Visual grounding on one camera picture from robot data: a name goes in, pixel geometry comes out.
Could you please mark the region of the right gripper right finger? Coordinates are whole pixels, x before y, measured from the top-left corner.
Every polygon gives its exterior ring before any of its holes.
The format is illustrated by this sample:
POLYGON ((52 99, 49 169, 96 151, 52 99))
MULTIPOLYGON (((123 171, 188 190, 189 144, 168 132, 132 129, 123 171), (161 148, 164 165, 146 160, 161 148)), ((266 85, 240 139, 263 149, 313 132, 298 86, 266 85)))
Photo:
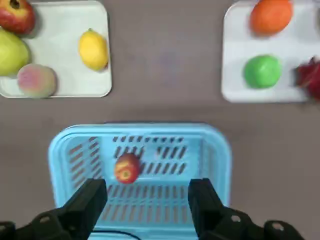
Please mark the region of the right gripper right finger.
POLYGON ((188 204, 199 240, 300 240, 302 235, 289 223, 268 220, 255 224, 248 214, 224 206, 208 178, 192 179, 188 204))

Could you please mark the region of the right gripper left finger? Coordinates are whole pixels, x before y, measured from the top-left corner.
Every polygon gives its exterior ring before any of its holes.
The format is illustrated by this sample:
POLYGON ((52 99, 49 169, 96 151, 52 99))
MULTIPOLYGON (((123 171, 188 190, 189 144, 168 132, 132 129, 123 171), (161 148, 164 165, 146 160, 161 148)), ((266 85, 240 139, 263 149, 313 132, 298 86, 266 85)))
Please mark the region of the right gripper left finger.
POLYGON ((108 200, 104 179, 87 179, 59 208, 42 212, 29 224, 17 228, 0 223, 2 240, 87 240, 108 200))

